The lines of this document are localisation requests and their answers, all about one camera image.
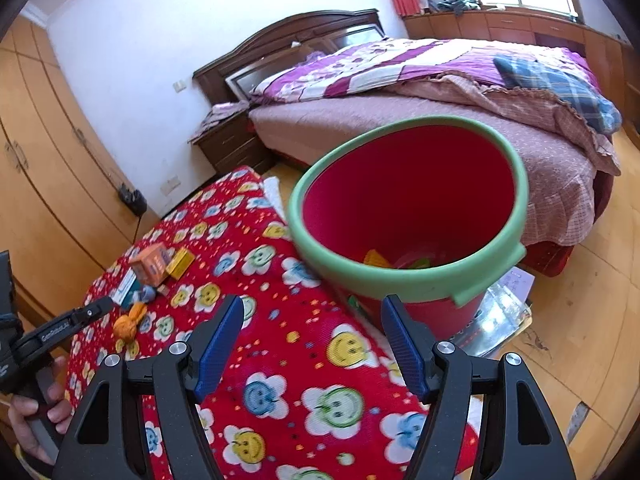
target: hand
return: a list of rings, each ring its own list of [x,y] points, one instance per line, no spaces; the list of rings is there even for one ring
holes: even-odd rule
[[[53,363],[53,376],[56,377],[60,370],[65,366],[65,358],[57,357]],[[65,399],[65,389],[62,384],[53,383],[49,387],[49,398],[53,402],[58,402],[53,408],[47,412],[49,420],[56,425],[56,431],[59,434],[65,434],[71,422],[71,404]],[[31,428],[24,418],[34,415],[38,411],[38,403],[27,397],[14,395],[11,399],[9,407],[9,421],[14,428],[15,436],[20,443],[20,447],[30,455],[42,460],[44,463],[54,465],[52,459],[42,449],[40,443],[31,432]]]

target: bed sheet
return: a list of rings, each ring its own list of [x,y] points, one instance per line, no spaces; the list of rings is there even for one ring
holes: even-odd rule
[[[406,389],[392,355],[299,260],[288,229],[239,168],[194,195],[91,286],[86,302],[113,291],[128,259],[155,242],[186,246],[196,260],[167,298],[149,305],[133,343],[113,336],[119,312],[72,341],[66,396],[74,408],[111,352],[158,354],[241,295],[244,323],[218,389],[197,406],[225,478],[400,480],[428,408]],[[152,397],[143,398],[156,478],[169,479]],[[481,403],[472,399],[458,470],[472,465]]]
[[[270,105],[250,118],[265,145],[305,164],[362,133],[395,121],[456,115],[481,121],[504,135],[522,158],[529,178],[529,205],[522,242],[573,246],[594,221],[596,168],[567,139],[517,123],[480,107],[395,96],[384,92]]]

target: blue gripper pad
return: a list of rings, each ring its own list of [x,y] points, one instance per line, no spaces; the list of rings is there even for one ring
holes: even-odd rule
[[[412,321],[409,313],[404,308],[404,304],[397,296],[387,296],[382,300],[380,317],[386,338],[394,352],[394,357],[406,386],[418,399],[425,399],[429,393],[429,387],[426,382],[427,370],[425,369],[424,359],[405,325],[413,324],[414,321]]]
[[[242,300],[238,296],[229,295],[214,317],[198,325],[191,334],[188,343],[193,349],[191,376],[197,380],[193,387],[197,403],[201,403],[218,387],[242,328],[243,317]]]

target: silver screw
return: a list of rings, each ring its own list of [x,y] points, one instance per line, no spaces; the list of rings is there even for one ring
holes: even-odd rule
[[[443,354],[453,354],[455,349],[456,347],[449,341],[440,341],[438,343],[438,350]]]
[[[513,352],[509,352],[507,357],[504,358],[510,365],[518,366],[522,362],[522,357]]]
[[[115,366],[120,362],[120,356],[117,354],[109,354],[104,358],[104,364],[107,366]]]
[[[171,346],[169,346],[169,352],[173,355],[184,354],[187,351],[187,345],[182,341],[175,342]]]

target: green bucket rim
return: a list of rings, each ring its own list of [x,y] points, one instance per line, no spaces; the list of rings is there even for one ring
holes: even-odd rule
[[[302,204],[307,190],[311,184],[318,178],[321,173],[333,162],[346,155],[353,150],[363,146],[367,142],[378,139],[380,137],[396,133],[401,130],[409,128],[415,128],[418,126],[457,126],[466,128],[473,131],[476,134],[483,136],[489,140],[494,146],[496,146],[500,152],[505,156],[508,164],[511,168],[511,174],[514,181],[514,203],[511,210],[511,214],[504,226],[492,238],[491,241],[480,250],[475,253],[457,260],[450,264],[443,266],[433,267],[429,269],[384,269],[381,267],[368,266],[364,263],[350,260],[338,253],[333,252],[329,248],[324,247],[318,242],[306,229],[302,219]],[[473,119],[462,118],[458,116],[427,116],[421,118],[407,119],[398,121],[393,124],[381,126],[370,132],[361,134],[354,139],[340,145],[331,152],[327,153],[320,160],[318,160],[309,170],[307,170],[300,178],[289,199],[289,206],[287,208],[287,215],[289,221],[289,229],[301,254],[307,256],[311,261],[312,266],[320,266],[325,269],[331,269],[335,275],[341,275],[349,278],[350,280],[379,280],[380,282],[402,282],[396,286],[402,288],[402,284],[410,287],[415,287],[419,283],[425,282],[425,280],[437,281],[444,280],[452,274],[463,274],[471,267],[478,266],[490,259],[491,254],[496,251],[504,250],[505,246],[514,244],[518,247],[515,248],[512,257],[509,260],[509,267],[507,269],[499,269],[493,273],[489,272],[489,277],[484,280],[486,286],[479,285],[476,288],[481,289],[488,288],[491,284],[495,283],[509,268],[513,267],[519,260],[521,260],[526,251],[520,244],[520,237],[524,230],[524,222],[527,215],[527,203],[529,200],[529,183],[527,180],[527,172],[524,168],[524,164],[520,159],[520,156],[509,143],[509,141],[502,136],[498,131],[486,124]],[[402,299],[401,291],[397,292]],[[477,294],[469,297],[470,293],[462,294],[460,298],[456,298],[452,294],[456,304],[462,306],[467,303]],[[428,300],[431,301],[441,299],[446,296],[434,297]],[[407,298],[404,301],[413,301],[411,298]]]

